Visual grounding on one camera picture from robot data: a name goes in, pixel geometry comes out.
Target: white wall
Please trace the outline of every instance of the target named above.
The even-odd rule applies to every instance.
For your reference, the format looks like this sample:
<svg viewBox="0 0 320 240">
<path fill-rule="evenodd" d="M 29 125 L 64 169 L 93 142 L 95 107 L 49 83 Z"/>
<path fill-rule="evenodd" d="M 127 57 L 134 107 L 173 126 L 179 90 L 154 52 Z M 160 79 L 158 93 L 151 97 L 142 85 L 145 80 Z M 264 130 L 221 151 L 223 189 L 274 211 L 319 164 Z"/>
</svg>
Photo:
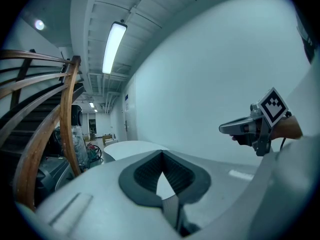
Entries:
<svg viewBox="0 0 320 240">
<path fill-rule="evenodd" d="M 96 119 L 96 113 L 88 114 L 89 119 Z"/>
<path fill-rule="evenodd" d="M 40 35 L 34 28 L 28 25 L 22 18 L 18 17 L 15 25 L 12 27 L 2 49 L 13 49 L 21 51 L 29 51 L 35 49 L 37 53 L 55 56 L 61 58 L 59 49 Z M 9 59 L 0 61 L 0 69 L 7 69 L 12 67 L 20 67 L 23 63 L 23 59 Z M 50 61 L 32 61 L 31 65 L 52 65 L 59 66 L 61 63 Z M 28 74 L 41 73 L 53 71 L 48 68 L 34 68 L 29 69 Z M 7 79 L 17 77 L 18 70 L 6 72 L 1 74 L 1 82 Z M 58 78 L 43 81 L 40 83 L 27 86 L 21 90 L 20 102 L 29 96 L 58 83 Z M 10 107 L 11 94 L 0 100 L 0 117 L 3 116 Z"/>
<path fill-rule="evenodd" d="M 127 140 L 126 130 L 125 130 L 125 120 L 123 113 L 123 96 L 118 97 L 113 104 L 112 111 L 110 113 L 111 124 L 113 127 L 113 133 L 115 138 L 119 142 L 124 142 Z"/>
<path fill-rule="evenodd" d="M 81 125 L 82 133 L 84 135 L 89 134 L 89 129 L 88 129 L 88 114 L 83 113 L 82 114 L 82 125 Z"/>
<path fill-rule="evenodd" d="M 102 137 L 103 135 L 106 135 L 106 134 L 113 134 L 113 129 L 111 128 L 111 119 L 109 114 L 96 113 L 95 127 L 96 127 L 97 137 Z"/>
<path fill-rule="evenodd" d="M 288 0 L 222 2 L 173 32 L 136 71 L 138 139 L 257 165 L 254 150 L 219 125 L 247 116 L 271 87 L 286 98 L 308 67 Z"/>
</svg>

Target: ceiling light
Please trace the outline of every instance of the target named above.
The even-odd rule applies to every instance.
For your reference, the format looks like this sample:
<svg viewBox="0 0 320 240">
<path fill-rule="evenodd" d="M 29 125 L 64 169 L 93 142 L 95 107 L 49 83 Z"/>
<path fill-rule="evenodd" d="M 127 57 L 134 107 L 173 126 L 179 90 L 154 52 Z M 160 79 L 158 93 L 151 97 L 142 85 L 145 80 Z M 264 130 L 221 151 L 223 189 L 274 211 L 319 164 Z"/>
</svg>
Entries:
<svg viewBox="0 0 320 240">
<path fill-rule="evenodd" d="M 37 30 L 43 30 L 45 27 L 45 24 L 42 22 L 42 20 L 38 19 L 35 21 L 34 26 Z"/>
<path fill-rule="evenodd" d="M 116 57 L 117 50 L 119 48 L 120 42 L 127 30 L 127 25 L 114 22 L 111 26 L 108 40 L 106 41 L 102 72 L 105 74 L 110 74 L 112 65 Z"/>
</svg>

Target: staircase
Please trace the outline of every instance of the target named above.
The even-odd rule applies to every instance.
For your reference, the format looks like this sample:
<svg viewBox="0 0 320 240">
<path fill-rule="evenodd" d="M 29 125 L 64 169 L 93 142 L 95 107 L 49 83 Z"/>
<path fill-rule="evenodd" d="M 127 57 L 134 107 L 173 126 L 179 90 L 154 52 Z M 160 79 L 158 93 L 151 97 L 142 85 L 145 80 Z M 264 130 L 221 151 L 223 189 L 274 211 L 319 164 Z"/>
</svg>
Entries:
<svg viewBox="0 0 320 240">
<path fill-rule="evenodd" d="M 76 81 L 81 60 L 78 56 L 70 61 L 34 52 L 1 51 L 0 60 L 7 59 L 24 59 L 24 62 L 21 67 L 0 70 L 0 74 L 19 70 L 17 78 L 0 83 L 0 99 L 12 94 L 11 109 L 0 118 L 1 165 L 16 201 L 34 210 L 38 167 L 48 139 L 59 121 L 61 140 L 65 143 L 64 156 L 73 173 L 76 176 L 80 174 L 71 136 L 71 104 L 84 91 L 82 80 Z M 60 72 L 27 75 L 32 60 L 54 61 L 63 63 L 63 66 Z M 57 84 L 19 102 L 21 88 L 54 78 L 59 78 Z"/>
</svg>

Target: cable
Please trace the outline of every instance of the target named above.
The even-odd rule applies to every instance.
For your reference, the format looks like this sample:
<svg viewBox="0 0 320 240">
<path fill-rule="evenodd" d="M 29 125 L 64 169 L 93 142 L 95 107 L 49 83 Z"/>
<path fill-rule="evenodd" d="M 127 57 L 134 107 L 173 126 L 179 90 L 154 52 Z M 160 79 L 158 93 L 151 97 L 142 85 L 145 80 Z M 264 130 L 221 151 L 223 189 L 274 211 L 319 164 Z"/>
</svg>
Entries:
<svg viewBox="0 0 320 240">
<path fill-rule="evenodd" d="M 292 113 L 291 113 L 290 111 L 287 111 L 287 112 L 285 113 L 285 116 L 286 116 L 287 118 L 289 118 L 289 117 L 292 116 Z M 280 150 L 282 150 L 282 148 L 284 147 L 284 144 L 285 144 L 286 139 L 287 139 L 287 138 L 283 138 L 283 141 L 282 141 L 281 146 L 280 146 Z"/>
<path fill-rule="evenodd" d="M 90 163 L 95 162 L 97 160 L 99 160 L 102 156 L 102 152 L 100 147 L 98 147 L 97 145 L 92 145 L 91 146 L 95 147 L 95 149 L 91 149 L 92 153 L 94 153 L 96 155 L 96 157 L 94 157 L 93 159 L 90 160 Z"/>
</svg>

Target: wooden handrail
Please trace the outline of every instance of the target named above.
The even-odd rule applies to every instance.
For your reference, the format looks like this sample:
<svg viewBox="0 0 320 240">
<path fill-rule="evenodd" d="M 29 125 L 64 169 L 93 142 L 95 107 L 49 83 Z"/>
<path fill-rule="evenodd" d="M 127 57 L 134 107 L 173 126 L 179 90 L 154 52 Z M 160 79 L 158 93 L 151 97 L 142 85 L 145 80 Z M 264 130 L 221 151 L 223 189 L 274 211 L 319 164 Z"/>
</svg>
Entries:
<svg viewBox="0 0 320 240">
<path fill-rule="evenodd" d="M 35 53 L 36 51 L 34 49 L 31 49 L 29 52 Z M 24 59 L 22 66 L 21 66 L 21 68 L 18 72 L 18 75 L 16 77 L 16 82 L 19 82 L 19 81 L 25 79 L 27 72 L 28 72 L 28 69 L 31 65 L 31 62 L 32 62 L 32 58 L 25 58 Z M 18 90 L 15 90 L 12 92 L 10 109 L 15 107 L 19 103 L 20 94 L 21 94 L 21 89 L 18 89 Z"/>
<path fill-rule="evenodd" d="M 35 76 L 33 78 L 28 78 L 28 79 L 24 79 L 24 80 L 12 83 L 9 86 L 0 87 L 0 99 L 23 87 L 27 87 L 32 84 L 53 79 L 53 78 L 66 77 L 68 75 L 69 73 L 56 73 L 56 74 Z"/>
<path fill-rule="evenodd" d="M 0 130 L 0 147 L 5 143 L 8 136 L 11 134 L 11 132 L 16 128 L 16 126 L 37 106 L 39 106 L 41 103 L 52 97 L 53 95 L 57 94 L 58 92 L 61 92 L 62 90 L 66 89 L 67 85 L 62 85 L 60 87 L 57 87 L 46 94 L 42 95 L 41 97 L 35 99 L 33 102 L 29 103 L 27 106 L 25 106 L 23 109 L 21 109 L 18 113 L 16 113 L 6 124 L 2 127 Z"/>
<path fill-rule="evenodd" d="M 46 76 L 46 75 L 50 75 L 50 74 L 57 74 L 57 71 L 27 74 L 27 75 L 25 76 L 25 78 L 32 78 L 32 77 L 37 77 L 37 76 Z M 0 82 L 0 86 L 4 86 L 4 85 L 9 84 L 9 83 L 11 83 L 11 82 L 14 82 L 14 81 L 16 81 L 16 80 L 17 80 L 16 77 L 10 78 L 10 79 L 8 79 L 8 80 L 5 80 L 5 81 L 3 81 L 3 82 Z"/>
<path fill-rule="evenodd" d="M 79 169 L 75 147 L 72 139 L 71 105 L 78 68 L 81 62 L 80 56 L 73 56 L 71 61 L 72 65 L 70 65 L 68 68 L 69 76 L 67 76 L 64 80 L 64 84 L 68 87 L 67 89 L 64 89 L 62 91 L 61 95 L 60 136 L 64 156 L 68 159 L 74 175 L 78 176 L 81 174 L 81 171 Z"/>
<path fill-rule="evenodd" d="M 68 65 L 67 65 L 67 64 L 63 64 L 63 67 L 62 67 L 62 69 L 61 69 L 61 73 L 66 73 L 67 68 L 68 68 Z M 58 81 L 60 81 L 61 83 L 63 83 L 63 82 L 64 82 L 64 77 L 59 77 Z"/>
<path fill-rule="evenodd" d="M 29 66 L 29 69 L 39 69 L 39 68 L 62 69 L 62 67 L 63 67 L 63 66 L 31 65 L 31 66 Z M 1 73 L 5 73 L 5 72 L 20 70 L 20 69 L 21 69 L 21 66 L 10 67 L 10 68 L 6 68 L 6 69 L 0 69 L 0 74 L 1 74 Z"/>
<path fill-rule="evenodd" d="M 53 57 L 40 53 L 33 53 L 30 51 L 22 50 L 1 50 L 0 51 L 0 60 L 7 59 L 34 59 L 41 61 L 51 61 L 51 62 L 62 62 L 67 64 L 72 64 L 72 60 L 66 60 L 63 58 Z"/>
<path fill-rule="evenodd" d="M 26 145 L 14 174 L 13 193 L 16 201 L 33 211 L 38 167 L 50 135 L 59 122 L 59 114 L 60 105 L 39 125 Z"/>
</svg>

